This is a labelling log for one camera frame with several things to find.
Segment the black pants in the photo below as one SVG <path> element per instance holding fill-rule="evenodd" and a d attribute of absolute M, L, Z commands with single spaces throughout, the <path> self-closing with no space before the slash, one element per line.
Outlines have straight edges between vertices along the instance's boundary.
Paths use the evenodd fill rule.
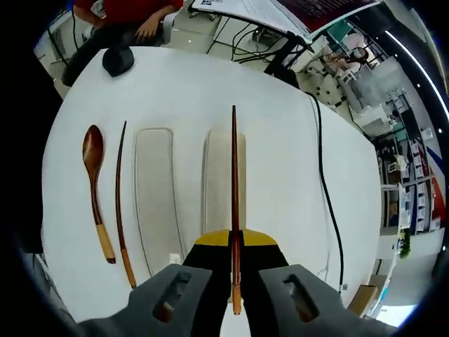
<path fill-rule="evenodd" d="M 72 86 L 86 65 L 93 59 L 100 49 L 115 45 L 125 46 L 158 46 L 161 43 L 162 29 L 154 37 L 143 42 L 135 40 L 135 33 L 143 22 L 127 23 L 122 25 L 110 25 L 96 30 L 87 40 L 66 66 L 62 74 L 62 82 L 66 86 Z"/>

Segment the black mouse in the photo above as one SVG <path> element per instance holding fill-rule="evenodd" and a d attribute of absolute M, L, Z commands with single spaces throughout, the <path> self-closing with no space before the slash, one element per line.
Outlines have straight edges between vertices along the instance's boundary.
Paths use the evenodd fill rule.
<path fill-rule="evenodd" d="M 103 55 L 103 67 L 111 77 L 127 72 L 134 64 L 134 55 L 128 46 L 113 46 Z"/>

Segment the tile floor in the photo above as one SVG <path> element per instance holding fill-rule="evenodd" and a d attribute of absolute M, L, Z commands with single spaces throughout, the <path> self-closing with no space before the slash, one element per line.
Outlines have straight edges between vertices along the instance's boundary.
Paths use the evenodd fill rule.
<path fill-rule="evenodd" d="M 209 15 L 200 13 L 194 18 L 191 18 L 190 14 L 187 12 L 187 7 L 188 2 L 176 16 L 170 43 L 163 47 L 174 48 L 190 53 L 206 53 L 212 44 L 213 35 L 217 29 L 220 17 L 216 18 L 214 21 L 211 21 Z M 213 57 L 231 60 L 232 48 L 228 45 L 215 43 L 208 54 Z M 245 56 L 236 56 L 235 59 L 238 60 L 242 57 Z M 267 67 L 267 64 L 262 60 L 256 60 L 246 62 L 243 66 L 263 72 Z M 63 70 L 64 65 L 61 62 L 52 64 L 50 68 L 50 74 L 55 79 L 55 87 L 64 98 L 67 95 L 69 88 L 64 86 L 60 81 Z M 317 88 L 320 87 L 317 98 L 322 103 L 330 107 L 339 102 L 341 99 L 342 94 L 331 77 L 326 77 L 323 79 L 315 74 L 305 74 L 300 72 L 297 74 L 297 79 L 300 88 L 303 91 L 309 91 L 316 95 L 318 93 Z M 357 128 L 351 120 L 347 103 L 343 103 L 336 109 L 334 108 L 334 111 Z"/>

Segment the red shirt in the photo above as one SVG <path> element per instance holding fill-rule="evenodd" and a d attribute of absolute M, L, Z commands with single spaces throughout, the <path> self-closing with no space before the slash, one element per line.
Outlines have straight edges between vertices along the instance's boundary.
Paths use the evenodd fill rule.
<path fill-rule="evenodd" d="M 95 0 L 75 0 L 75 6 L 90 10 Z M 103 6 L 108 25 L 124 22 L 138 22 L 149 18 L 159 9 L 172 5 L 182 7 L 182 0 L 105 0 Z"/>

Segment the chopstick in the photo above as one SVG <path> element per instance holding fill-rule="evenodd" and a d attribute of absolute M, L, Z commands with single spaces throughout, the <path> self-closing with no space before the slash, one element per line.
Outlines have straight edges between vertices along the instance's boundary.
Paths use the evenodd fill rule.
<path fill-rule="evenodd" d="M 240 229 L 239 229 L 239 165 L 237 159 L 236 106 L 232 105 L 232 307 L 234 315 L 241 313 L 240 293 Z"/>
<path fill-rule="evenodd" d="M 135 278 L 133 269 L 131 268 L 131 262 L 129 261 L 128 251 L 126 250 L 125 237 L 123 235 L 123 224 L 121 222 L 121 205 L 120 205 L 120 170 L 121 170 L 121 154 L 123 152 L 123 139 L 125 138 L 126 121 L 123 125 L 121 132 L 119 155 L 117 157 L 117 170 L 115 176 L 115 214 L 117 218 L 117 230 L 119 232 L 119 243 L 121 257 L 123 258 L 123 264 L 125 266 L 126 275 L 128 276 L 129 284 L 131 288 L 135 288 Z"/>

